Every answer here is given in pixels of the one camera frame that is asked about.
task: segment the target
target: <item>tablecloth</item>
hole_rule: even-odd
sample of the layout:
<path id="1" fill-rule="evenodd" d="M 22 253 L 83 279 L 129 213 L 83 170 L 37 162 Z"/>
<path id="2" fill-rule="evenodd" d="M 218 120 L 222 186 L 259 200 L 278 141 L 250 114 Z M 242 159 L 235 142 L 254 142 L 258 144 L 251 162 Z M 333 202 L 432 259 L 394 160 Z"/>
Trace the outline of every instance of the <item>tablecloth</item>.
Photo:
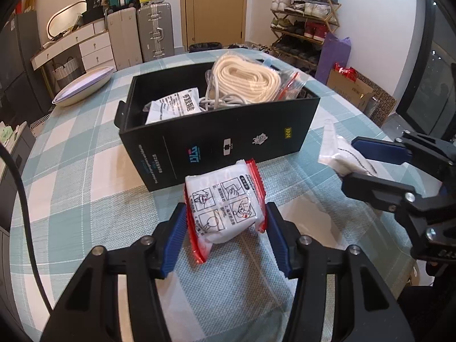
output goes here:
<path id="1" fill-rule="evenodd" d="M 168 220 L 182 200 L 182 185 L 147 191 L 113 124 L 132 77 L 215 61 L 224 52 L 182 54 L 121 70 L 85 101 L 54 109 L 22 176 L 38 269 L 52 305 L 93 246 L 109 250 L 131 245 Z M 291 68 L 258 51 L 238 52 L 252 59 L 268 57 L 279 69 Z M 345 197 L 339 178 L 317 162 L 325 119 L 349 141 L 386 136 L 320 82 L 310 77 L 306 87 L 321 100 L 300 152 L 259 164 L 267 201 L 274 201 L 285 219 L 323 245 L 360 245 L 397 296 L 413 263 L 405 231 L 392 214 Z M 412 166 L 375 166 L 382 176 L 425 193 Z M 48 314 L 31 273 L 18 200 L 10 260 L 17 309 L 24 329 L 37 341 Z M 215 245 L 203 265 L 195 264 L 185 239 L 175 271 L 157 286 L 173 341 L 279 341 L 296 281 L 286 280 L 277 269 L 267 235 L 252 229 Z"/>

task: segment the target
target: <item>wooden door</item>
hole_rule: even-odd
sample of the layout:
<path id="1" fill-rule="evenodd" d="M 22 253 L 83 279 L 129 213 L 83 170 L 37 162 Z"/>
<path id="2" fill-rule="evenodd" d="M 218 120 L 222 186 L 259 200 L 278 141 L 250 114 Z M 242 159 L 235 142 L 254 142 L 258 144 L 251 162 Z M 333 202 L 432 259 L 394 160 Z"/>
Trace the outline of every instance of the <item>wooden door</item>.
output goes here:
<path id="1" fill-rule="evenodd" d="M 188 45 L 242 40 L 244 0 L 186 0 Z"/>

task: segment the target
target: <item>black cable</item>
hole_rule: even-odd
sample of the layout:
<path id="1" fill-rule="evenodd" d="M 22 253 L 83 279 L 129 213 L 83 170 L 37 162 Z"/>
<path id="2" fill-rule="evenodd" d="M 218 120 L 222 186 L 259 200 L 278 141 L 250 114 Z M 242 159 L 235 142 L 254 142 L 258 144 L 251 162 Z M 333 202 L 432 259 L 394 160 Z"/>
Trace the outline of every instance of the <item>black cable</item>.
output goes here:
<path id="1" fill-rule="evenodd" d="M 24 189 L 24 184 L 22 183 L 21 174 L 19 173 L 19 170 L 16 167 L 16 163 L 14 163 L 14 160 L 11 157 L 10 153 L 8 153 L 8 151 L 6 150 L 6 148 L 3 146 L 3 144 L 1 142 L 0 142 L 0 158 L 3 159 L 3 161 L 6 164 L 6 167 L 10 170 L 11 174 L 13 175 L 14 183 L 16 185 L 17 192 L 19 193 L 19 201 L 21 202 L 22 218 L 24 221 L 24 232 L 26 234 L 27 251 L 29 253 L 31 271 L 33 272 L 33 276 L 35 278 L 35 282 L 38 287 L 38 290 L 40 291 L 41 298 L 43 298 L 43 302 L 46 305 L 46 308 L 47 308 L 49 314 L 51 314 L 52 307 L 51 307 L 51 304 L 49 303 L 49 300 L 47 299 L 47 295 L 46 295 L 46 292 L 44 291 L 43 283 L 41 282 L 40 274 L 38 273 L 38 267 L 36 265 L 35 251 L 33 250 L 33 242 L 32 242 L 32 238 L 31 238 L 31 230 L 30 230 L 30 216 L 29 216 L 29 211 L 28 211 L 27 197 L 26 197 L 26 191 Z"/>

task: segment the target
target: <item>instruction diagram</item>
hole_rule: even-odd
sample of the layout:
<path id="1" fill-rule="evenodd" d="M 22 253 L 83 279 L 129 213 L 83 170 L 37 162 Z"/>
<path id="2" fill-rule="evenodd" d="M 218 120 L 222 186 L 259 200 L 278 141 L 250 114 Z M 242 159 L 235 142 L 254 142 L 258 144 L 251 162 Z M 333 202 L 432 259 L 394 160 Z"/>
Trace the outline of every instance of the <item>instruction diagram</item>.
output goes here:
<path id="1" fill-rule="evenodd" d="M 198 215 L 195 225 L 200 227 L 205 233 L 219 232 L 225 228 L 217 209 Z"/>
<path id="2" fill-rule="evenodd" d="M 233 199 L 245 194 L 244 188 L 242 187 L 242 184 L 237 177 L 228 181 L 224 181 L 222 183 L 222 186 L 225 190 L 227 199 Z"/>
<path id="3" fill-rule="evenodd" d="M 255 211 L 252 205 L 250 204 L 250 200 L 248 197 L 230 203 L 230 207 L 233 212 L 234 219 L 237 223 L 240 223 L 241 221 L 247 220 L 248 218 L 255 216 Z"/>
<path id="4" fill-rule="evenodd" d="M 197 192 L 194 192 L 192 196 L 197 211 L 215 206 L 215 199 L 212 195 L 211 188 L 198 190 Z"/>

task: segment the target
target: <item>metal bolt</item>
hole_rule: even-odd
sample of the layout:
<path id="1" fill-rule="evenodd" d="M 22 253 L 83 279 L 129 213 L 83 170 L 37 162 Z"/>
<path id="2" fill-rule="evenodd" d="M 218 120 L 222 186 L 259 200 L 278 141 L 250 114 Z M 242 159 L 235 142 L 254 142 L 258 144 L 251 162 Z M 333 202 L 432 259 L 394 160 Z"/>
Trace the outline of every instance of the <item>metal bolt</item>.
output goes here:
<path id="1" fill-rule="evenodd" d="M 415 202 L 415 196 L 412 193 L 405 193 L 405 199 L 410 203 Z"/>
<path id="2" fill-rule="evenodd" d="M 352 255 L 359 255 L 361 253 L 361 248 L 359 246 L 357 246 L 356 244 L 352 244 L 351 246 L 348 247 L 348 251 L 352 254 Z"/>
<path id="3" fill-rule="evenodd" d="M 428 227 L 426 229 L 426 236 L 429 240 L 434 240 L 436 235 L 437 233 L 435 232 L 433 227 Z"/>
<path id="4" fill-rule="evenodd" d="M 92 255 L 99 256 L 104 252 L 103 246 L 96 246 L 92 248 Z"/>
<path id="5" fill-rule="evenodd" d="M 310 243 L 312 243 L 312 238 L 308 235 L 301 235 L 299 237 L 299 243 L 301 243 L 303 246 L 308 246 Z"/>
<path id="6" fill-rule="evenodd" d="M 141 244 L 144 244 L 145 246 L 150 246 L 155 242 L 154 237 L 151 237 L 150 235 L 146 235 L 145 237 L 141 238 Z"/>

